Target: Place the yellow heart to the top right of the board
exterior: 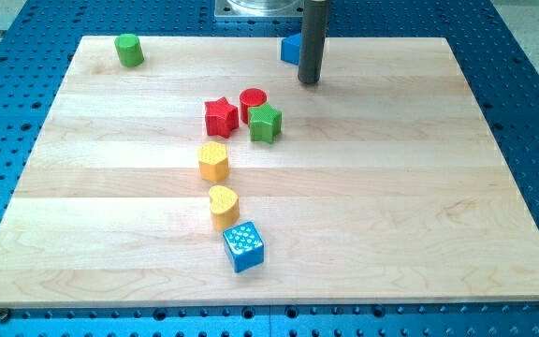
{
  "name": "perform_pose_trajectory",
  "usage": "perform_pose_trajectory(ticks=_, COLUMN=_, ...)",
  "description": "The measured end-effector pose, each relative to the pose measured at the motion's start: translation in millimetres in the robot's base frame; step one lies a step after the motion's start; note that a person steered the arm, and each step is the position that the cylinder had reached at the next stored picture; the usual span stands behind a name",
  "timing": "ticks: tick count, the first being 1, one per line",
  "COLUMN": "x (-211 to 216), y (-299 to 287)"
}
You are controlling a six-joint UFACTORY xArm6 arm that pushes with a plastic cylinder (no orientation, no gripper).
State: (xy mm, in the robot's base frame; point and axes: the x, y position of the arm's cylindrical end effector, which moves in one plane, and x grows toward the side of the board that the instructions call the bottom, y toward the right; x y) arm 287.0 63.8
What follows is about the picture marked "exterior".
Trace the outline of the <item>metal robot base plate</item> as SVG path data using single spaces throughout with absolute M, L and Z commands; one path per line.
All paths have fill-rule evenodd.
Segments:
M 214 16 L 219 18 L 299 17 L 303 0 L 215 0 Z

